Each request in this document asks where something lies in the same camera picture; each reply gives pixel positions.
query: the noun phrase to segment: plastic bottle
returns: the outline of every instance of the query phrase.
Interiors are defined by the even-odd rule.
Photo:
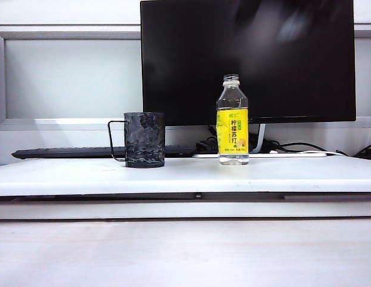
[[[248,164],[248,99],[239,88],[239,75],[225,75],[223,79],[224,90],[217,100],[219,162]]]

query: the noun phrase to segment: black keyboard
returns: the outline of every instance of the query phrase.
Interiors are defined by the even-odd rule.
[[[124,157],[124,147],[115,147],[116,157]],[[166,157],[191,157],[193,154],[216,154],[216,152],[197,151],[194,146],[167,145]],[[109,147],[98,148],[37,148],[21,149],[11,154],[22,160],[26,158],[111,158]]]

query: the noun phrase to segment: white shelf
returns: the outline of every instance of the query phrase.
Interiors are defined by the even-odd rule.
[[[0,166],[0,196],[187,192],[371,192],[371,160],[343,156],[252,158],[222,166],[216,158],[167,158],[133,169],[113,159],[37,159]]]

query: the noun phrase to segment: black mug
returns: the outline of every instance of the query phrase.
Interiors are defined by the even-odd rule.
[[[117,158],[114,154],[111,123],[124,123],[124,158]],[[110,121],[107,126],[113,159],[125,161],[126,167],[164,166],[165,123],[162,113],[127,112],[124,114],[124,121]]]

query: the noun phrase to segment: black monitor screen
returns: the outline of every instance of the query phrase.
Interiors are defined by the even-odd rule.
[[[143,107],[169,126],[215,124],[239,74],[251,123],[355,120],[351,0],[141,2]]]

